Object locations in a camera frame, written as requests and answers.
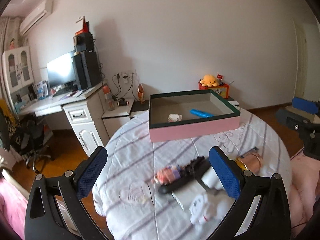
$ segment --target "yellow garment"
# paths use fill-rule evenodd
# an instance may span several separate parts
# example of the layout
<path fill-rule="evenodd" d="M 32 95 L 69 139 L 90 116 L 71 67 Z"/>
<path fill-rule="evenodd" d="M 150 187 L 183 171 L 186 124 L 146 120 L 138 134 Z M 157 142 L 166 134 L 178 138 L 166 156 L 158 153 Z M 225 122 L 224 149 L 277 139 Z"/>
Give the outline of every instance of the yellow garment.
<path fill-rule="evenodd" d="M 11 113 L 11 111 L 9 110 L 6 102 L 5 102 L 3 99 L 0 99 L 0 108 L 2 109 L 3 114 L 10 119 L 12 125 L 13 125 L 14 127 L 16 127 L 16 126 L 17 126 L 16 119 L 15 119 L 14 116 L 12 115 L 12 113 Z"/>

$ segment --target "air conditioner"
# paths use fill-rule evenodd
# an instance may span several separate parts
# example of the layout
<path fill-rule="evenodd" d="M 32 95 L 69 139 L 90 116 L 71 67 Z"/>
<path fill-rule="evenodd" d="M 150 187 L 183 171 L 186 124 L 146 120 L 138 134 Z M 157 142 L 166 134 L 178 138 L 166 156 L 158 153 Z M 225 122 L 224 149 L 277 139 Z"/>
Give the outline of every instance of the air conditioner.
<path fill-rule="evenodd" d="M 45 0 L 34 9 L 21 23 L 20 35 L 24 36 L 33 27 L 38 25 L 52 13 L 52 0 Z"/>

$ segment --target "black speaker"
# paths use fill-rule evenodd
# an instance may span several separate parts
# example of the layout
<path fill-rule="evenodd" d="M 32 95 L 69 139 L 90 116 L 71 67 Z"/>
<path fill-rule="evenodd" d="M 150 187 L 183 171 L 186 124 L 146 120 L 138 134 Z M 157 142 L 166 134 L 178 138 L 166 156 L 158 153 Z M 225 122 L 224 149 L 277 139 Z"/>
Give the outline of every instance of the black speaker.
<path fill-rule="evenodd" d="M 93 36 L 91 33 L 81 33 L 73 37 L 76 52 L 84 50 L 94 51 Z"/>
<path fill-rule="evenodd" d="M 73 56 L 73 68 L 79 90 L 92 88 L 101 82 L 97 55 L 94 51 L 83 51 Z"/>

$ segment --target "round table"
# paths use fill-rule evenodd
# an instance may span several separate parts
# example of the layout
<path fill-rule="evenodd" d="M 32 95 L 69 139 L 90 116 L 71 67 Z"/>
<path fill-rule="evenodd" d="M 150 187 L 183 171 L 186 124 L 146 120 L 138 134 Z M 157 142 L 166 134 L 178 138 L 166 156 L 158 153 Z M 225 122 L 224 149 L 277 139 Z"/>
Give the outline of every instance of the round table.
<path fill-rule="evenodd" d="M 107 164 L 92 190 L 96 211 L 106 217 L 115 239 L 207 239 L 220 221 L 192 225 L 189 210 L 183 211 L 172 195 L 159 195 L 152 178 L 165 166 L 207 157 L 216 145 L 230 159 L 257 146 L 264 161 L 258 175 L 281 174 L 288 193 L 292 173 L 284 143 L 270 126 L 248 111 L 241 109 L 236 130 L 157 143 L 150 141 L 148 118 L 149 112 L 143 113 L 112 136 L 106 146 Z M 248 228 L 258 201 L 256 197 L 239 233 Z"/>

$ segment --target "orange plush toy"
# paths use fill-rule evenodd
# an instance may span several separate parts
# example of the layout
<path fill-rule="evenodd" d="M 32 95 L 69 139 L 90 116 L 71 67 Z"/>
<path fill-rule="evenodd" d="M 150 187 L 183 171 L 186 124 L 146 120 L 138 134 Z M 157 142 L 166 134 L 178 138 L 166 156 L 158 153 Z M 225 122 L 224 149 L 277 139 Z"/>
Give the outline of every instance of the orange plush toy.
<path fill-rule="evenodd" d="M 200 81 L 203 87 L 217 87 L 219 84 L 216 82 L 216 78 L 212 75 L 205 75 L 203 80 Z"/>

